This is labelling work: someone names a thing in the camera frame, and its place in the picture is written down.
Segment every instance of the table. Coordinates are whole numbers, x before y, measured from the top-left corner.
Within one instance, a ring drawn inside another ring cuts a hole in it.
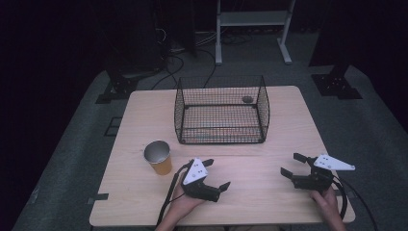
[[[89,222],[93,226],[154,226],[173,173],[190,159],[214,159],[207,167],[209,186],[231,181],[217,203],[207,201],[180,225],[241,225],[322,222],[307,191],[297,190],[280,174],[308,175],[310,168],[293,153],[315,157],[326,153],[319,131],[297,87],[267,87],[270,125],[259,144],[184,145],[174,132],[176,90],[135,91],[129,98]],[[142,151],[155,140],[167,141],[173,170],[157,175]],[[338,198],[340,207],[342,198]],[[355,219],[348,204],[344,221]]]
[[[283,25],[282,38],[277,42],[285,64],[292,64],[291,56],[286,48],[286,38],[291,25],[295,0],[291,0],[287,11],[274,12],[222,12],[221,0],[217,0],[217,40],[216,64],[222,64],[221,27],[225,26],[269,26]]]

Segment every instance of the person's arm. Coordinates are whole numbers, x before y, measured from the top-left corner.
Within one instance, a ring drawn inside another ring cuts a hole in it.
[[[326,192],[320,194],[317,191],[311,191],[310,196],[316,201],[319,210],[323,215],[324,221],[330,227],[331,231],[345,231],[345,226],[340,218],[337,197],[332,187]]]
[[[191,211],[202,204],[205,200],[191,198],[184,194],[180,182],[174,189],[173,201],[170,203],[165,217],[162,222],[156,227],[156,231],[171,231],[177,225],[178,221],[191,213]]]

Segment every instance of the white metal stand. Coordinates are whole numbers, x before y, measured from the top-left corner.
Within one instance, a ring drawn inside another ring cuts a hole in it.
[[[281,50],[285,64],[291,64],[292,59],[286,48],[285,41],[288,35],[289,26],[291,24],[293,8],[295,0],[291,0],[291,4],[287,11],[276,12],[221,12],[221,0],[217,0],[217,42],[216,42],[216,64],[222,64],[222,49],[221,49],[221,27],[223,26],[268,26],[268,25],[283,25],[282,38],[278,38],[277,42]]]

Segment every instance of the cup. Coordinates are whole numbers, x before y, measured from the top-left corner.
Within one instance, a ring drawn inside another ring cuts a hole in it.
[[[144,159],[159,175],[171,172],[170,146],[165,141],[153,141],[144,148]]]

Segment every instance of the black wire mesh basket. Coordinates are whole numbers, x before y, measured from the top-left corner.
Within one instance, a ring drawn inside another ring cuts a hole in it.
[[[174,108],[183,144],[261,143],[269,102],[263,76],[180,78]]]

